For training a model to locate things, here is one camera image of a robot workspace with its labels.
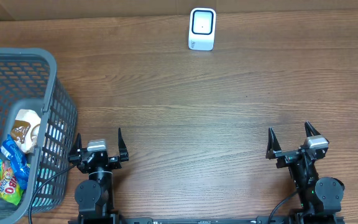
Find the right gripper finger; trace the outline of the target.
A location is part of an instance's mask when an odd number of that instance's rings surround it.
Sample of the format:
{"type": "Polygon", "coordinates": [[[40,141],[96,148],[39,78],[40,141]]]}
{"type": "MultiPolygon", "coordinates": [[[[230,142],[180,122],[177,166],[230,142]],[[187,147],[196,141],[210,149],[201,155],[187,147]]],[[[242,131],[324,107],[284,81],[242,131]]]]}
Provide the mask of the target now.
{"type": "Polygon", "coordinates": [[[279,153],[282,149],[279,145],[279,142],[276,138],[274,130],[272,127],[268,129],[268,145],[267,145],[267,153],[279,153]]]}
{"type": "Polygon", "coordinates": [[[306,137],[321,135],[321,133],[317,131],[309,121],[305,122],[305,133],[306,133],[306,137]]]}

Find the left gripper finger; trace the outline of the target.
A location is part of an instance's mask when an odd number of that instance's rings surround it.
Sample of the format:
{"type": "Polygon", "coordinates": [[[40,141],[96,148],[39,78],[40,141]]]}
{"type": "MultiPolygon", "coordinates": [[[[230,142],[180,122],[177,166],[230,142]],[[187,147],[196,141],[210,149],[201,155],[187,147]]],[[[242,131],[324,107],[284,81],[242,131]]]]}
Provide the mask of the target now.
{"type": "Polygon", "coordinates": [[[81,134],[78,133],[75,139],[75,142],[73,143],[71,147],[71,154],[77,155],[79,151],[81,151],[82,148],[82,141],[81,141],[81,134]]]}
{"type": "Polygon", "coordinates": [[[126,144],[122,138],[121,129],[118,129],[118,148],[120,156],[128,156],[126,144]]]}

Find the beige brown snack bag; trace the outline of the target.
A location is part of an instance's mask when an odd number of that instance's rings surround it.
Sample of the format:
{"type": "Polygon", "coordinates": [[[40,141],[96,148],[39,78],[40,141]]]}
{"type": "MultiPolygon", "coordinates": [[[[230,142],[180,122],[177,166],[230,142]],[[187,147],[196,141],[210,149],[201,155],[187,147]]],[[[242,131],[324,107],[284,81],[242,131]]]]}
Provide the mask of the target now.
{"type": "Polygon", "coordinates": [[[33,152],[40,123],[41,118],[34,110],[20,109],[17,113],[10,135],[24,154],[33,152]]]}

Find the blue snack wrapper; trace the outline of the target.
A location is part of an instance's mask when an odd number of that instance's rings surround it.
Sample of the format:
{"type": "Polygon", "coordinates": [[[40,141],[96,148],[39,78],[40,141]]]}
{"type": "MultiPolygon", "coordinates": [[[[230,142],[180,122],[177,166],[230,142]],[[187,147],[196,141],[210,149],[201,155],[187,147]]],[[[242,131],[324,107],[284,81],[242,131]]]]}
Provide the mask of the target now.
{"type": "Polygon", "coordinates": [[[22,190],[27,189],[30,167],[27,165],[25,154],[17,146],[10,134],[2,142],[0,153],[10,161],[15,178],[18,180],[22,190]]]}

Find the green Haribo candy bag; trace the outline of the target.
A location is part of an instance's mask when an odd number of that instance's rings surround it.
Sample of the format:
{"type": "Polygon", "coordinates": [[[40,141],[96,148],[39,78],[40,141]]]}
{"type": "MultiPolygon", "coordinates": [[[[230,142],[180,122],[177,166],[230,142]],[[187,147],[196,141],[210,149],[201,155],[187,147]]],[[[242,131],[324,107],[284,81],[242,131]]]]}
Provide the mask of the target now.
{"type": "Polygon", "coordinates": [[[18,205],[21,201],[22,193],[23,190],[14,175],[10,162],[0,159],[0,199],[7,203],[18,205]]]}

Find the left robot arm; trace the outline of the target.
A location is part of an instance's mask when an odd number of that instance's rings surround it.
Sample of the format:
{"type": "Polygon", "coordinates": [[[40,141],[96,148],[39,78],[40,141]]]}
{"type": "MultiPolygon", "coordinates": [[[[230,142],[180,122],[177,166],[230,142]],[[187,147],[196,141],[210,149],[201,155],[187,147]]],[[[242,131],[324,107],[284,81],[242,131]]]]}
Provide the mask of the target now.
{"type": "Polygon", "coordinates": [[[69,224],[124,224],[125,218],[114,209],[113,170],[120,169],[122,163],[129,160],[129,153],[122,138],[121,130],[117,132],[119,154],[108,156],[105,139],[89,141],[82,146],[81,134],[70,149],[68,161],[88,179],[82,181],[75,189],[78,204],[78,217],[69,220],[69,224]]]}

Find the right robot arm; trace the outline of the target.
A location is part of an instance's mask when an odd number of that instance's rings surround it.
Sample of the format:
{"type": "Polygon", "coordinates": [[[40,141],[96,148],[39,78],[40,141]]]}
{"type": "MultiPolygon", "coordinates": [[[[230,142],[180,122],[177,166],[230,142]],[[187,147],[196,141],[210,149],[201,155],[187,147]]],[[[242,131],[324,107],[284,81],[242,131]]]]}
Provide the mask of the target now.
{"type": "Polygon", "coordinates": [[[315,162],[325,157],[329,141],[309,122],[305,122],[306,139],[298,149],[283,151],[272,127],[268,129],[265,157],[275,159],[278,169],[287,167],[295,191],[278,203],[270,212],[267,223],[344,223],[341,211],[344,196],[343,182],[334,177],[320,177],[315,162]],[[277,210],[294,196],[301,207],[291,209],[285,217],[275,218],[277,210]]]}

